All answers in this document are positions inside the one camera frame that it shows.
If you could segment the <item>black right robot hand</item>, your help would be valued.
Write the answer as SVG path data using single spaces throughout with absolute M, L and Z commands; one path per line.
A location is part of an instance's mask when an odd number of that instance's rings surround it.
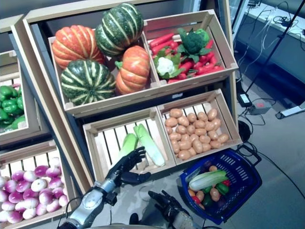
M 148 191 L 148 195 L 157 202 L 155 207 L 168 222 L 174 222 L 180 212 L 186 214 L 188 217 L 190 216 L 189 212 L 182 208 L 182 205 L 176 198 L 169 195 L 166 191 L 162 190 L 161 193 Z

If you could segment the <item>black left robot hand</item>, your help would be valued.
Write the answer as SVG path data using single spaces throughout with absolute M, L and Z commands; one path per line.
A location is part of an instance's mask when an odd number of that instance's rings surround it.
M 105 180 L 112 181 L 115 187 L 120 187 L 121 184 L 138 185 L 147 181 L 151 173 L 138 174 L 131 172 L 137 163 L 140 163 L 145 158 L 145 147 L 141 146 L 128 155 L 123 156 L 108 172 Z

